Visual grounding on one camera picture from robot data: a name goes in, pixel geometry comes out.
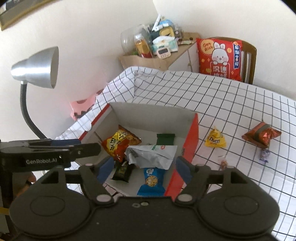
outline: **dark green snack package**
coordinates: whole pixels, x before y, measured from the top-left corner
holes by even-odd
[[[124,158],[123,162],[120,163],[119,161],[116,161],[116,170],[111,178],[112,180],[116,181],[124,181],[128,183],[128,180],[131,176],[132,170],[135,168],[134,164],[128,164],[128,161]]]
[[[157,134],[156,145],[173,146],[175,134]]]

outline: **picture frame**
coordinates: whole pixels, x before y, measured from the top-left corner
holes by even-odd
[[[0,27],[6,29],[26,14],[54,0],[8,0],[0,7]]]

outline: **yellow chip bag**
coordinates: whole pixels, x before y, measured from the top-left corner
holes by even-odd
[[[223,134],[215,127],[207,137],[205,145],[207,147],[226,147],[226,140]]]
[[[118,130],[113,136],[110,136],[102,142],[102,147],[105,151],[119,162],[123,161],[124,152],[128,146],[139,145],[141,139],[136,137],[133,133],[118,125]]]

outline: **pink cloth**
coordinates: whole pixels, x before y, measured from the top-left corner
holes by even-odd
[[[70,105],[73,110],[70,114],[71,117],[75,121],[77,121],[79,118],[81,118],[87,112],[89,112],[96,102],[96,96],[99,95],[100,93],[102,93],[102,91],[103,90],[99,90],[97,93],[91,95],[87,99],[70,102]]]

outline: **cardboard box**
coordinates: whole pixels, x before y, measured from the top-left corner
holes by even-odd
[[[157,133],[174,133],[174,145],[178,146],[175,157],[183,155],[189,162],[194,157],[198,144],[198,116],[191,110],[126,102],[110,103],[93,121],[91,131],[83,134],[82,143],[98,142],[99,139],[112,136],[119,124],[141,138],[141,145],[156,144]],[[77,162],[80,165],[97,164],[106,156],[108,154],[102,148],[99,156],[82,158]],[[140,186],[145,183],[143,169],[134,169],[129,183],[111,180],[114,171],[106,183],[123,195],[136,196]],[[180,193],[183,183],[173,162],[164,176],[165,195],[174,199]]]

